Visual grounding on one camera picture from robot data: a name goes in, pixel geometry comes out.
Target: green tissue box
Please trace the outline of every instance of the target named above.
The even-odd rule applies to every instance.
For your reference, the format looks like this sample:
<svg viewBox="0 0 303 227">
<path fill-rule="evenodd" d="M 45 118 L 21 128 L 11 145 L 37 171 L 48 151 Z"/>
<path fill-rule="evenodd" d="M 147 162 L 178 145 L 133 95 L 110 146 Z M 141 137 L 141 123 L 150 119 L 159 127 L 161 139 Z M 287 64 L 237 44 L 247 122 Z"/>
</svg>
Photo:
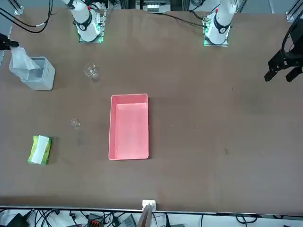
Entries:
<svg viewBox="0 0 303 227">
<path fill-rule="evenodd" d="M 32 164 L 46 165 L 48 161 L 49 151 L 51 149 L 52 139 L 47 136 L 34 136 L 32 151 L 28 158 L 28 162 Z"/>
</svg>

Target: glass cup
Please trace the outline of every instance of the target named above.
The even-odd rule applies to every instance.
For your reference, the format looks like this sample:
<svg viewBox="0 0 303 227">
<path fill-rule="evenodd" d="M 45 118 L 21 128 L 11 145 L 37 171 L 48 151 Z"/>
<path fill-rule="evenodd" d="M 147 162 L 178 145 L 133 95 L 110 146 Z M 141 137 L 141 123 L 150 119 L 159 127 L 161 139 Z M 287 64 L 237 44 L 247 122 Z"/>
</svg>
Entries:
<svg viewBox="0 0 303 227">
<path fill-rule="evenodd" d="M 100 80 L 100 76 L 97 72 L 94 63 L 87 63 L 84 68 L 84 74 L 87 75 L 92 81 L 97 83 Z"/>
<path fill-rule="evenodd" d="M 77 129 L 77 128 L 80 127 L 80 122 L 78 121 L 78 119 L 72 118 L 72 119 L 71 119 L 71 125 L 72 125 L 72 127 L 74 127 L 75 129 Z"/>
</svg>

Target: pink plastic container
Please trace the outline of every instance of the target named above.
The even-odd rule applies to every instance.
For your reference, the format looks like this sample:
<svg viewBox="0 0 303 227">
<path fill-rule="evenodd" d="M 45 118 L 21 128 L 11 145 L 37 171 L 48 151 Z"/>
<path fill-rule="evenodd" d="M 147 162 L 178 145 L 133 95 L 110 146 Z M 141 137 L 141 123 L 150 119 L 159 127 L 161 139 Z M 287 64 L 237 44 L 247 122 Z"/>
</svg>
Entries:
<svg viewBox="0 0 303 227">
<path fill-rule="evenodd" d="M 148 158 L 147 94 L 112 96 L 109 160 Z"/>
</svg>

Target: tissue box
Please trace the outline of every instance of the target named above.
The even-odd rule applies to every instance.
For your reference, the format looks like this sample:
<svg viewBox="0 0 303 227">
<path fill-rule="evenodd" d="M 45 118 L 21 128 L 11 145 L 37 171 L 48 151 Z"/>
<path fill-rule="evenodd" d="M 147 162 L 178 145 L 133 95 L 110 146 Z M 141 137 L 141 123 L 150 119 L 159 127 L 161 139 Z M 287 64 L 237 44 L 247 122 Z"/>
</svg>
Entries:
<svg viewBox="0 0 303 227">
<path fill-rule="evenodd" d="M 28 158 L 28 162 L 32 164 L 46 165 L 48 161 L 49 151 L 51 149 L 52 139 L 47 136 L 34 136 L 32 151 Z"/>
<path fill-rule="evenodd" d="M 9 70 L 18 76 L 22 83 L 28 85 L 33 90 L 52 90 L 55 77 L 55 68 L 46 57 L 31 57 L 31 59 L 41 68 L 35 70 L 14 69 L 11 58 Z"/>
</svg>

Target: table surface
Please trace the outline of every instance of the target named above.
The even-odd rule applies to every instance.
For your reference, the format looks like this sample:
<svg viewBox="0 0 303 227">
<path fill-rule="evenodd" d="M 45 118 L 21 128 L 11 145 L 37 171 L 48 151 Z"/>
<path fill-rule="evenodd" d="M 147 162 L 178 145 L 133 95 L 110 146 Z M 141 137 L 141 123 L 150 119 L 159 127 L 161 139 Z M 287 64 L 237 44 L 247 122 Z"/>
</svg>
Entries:
<svg viewBox="0 0 303 227">
<path fill-rule="evenodd" d="M 302 214 L 303 78 L 263 79 L 290 26 L 284 15 L 237 14 L 229 47 L 163 15 L 114 10 L 102 44 L 80 44 L 71 14 L 46 30 L 14 26 L 31 56 L 56 69 L 52 91 L 0 70 L 0 204 Z M 188 12 L 175 15 L 197 22 Z M 27 8 L 36 24 L 46 9 Z M 94 62 L 101 80 L 83 74 Z M 150 157 L 109 161 L 110 98 L 149 96 Z M 80 121 L 73 129 L 71 118 Z M 53 137 L 49 164 L 27 163 L 34 135 Z"/>
</svg>

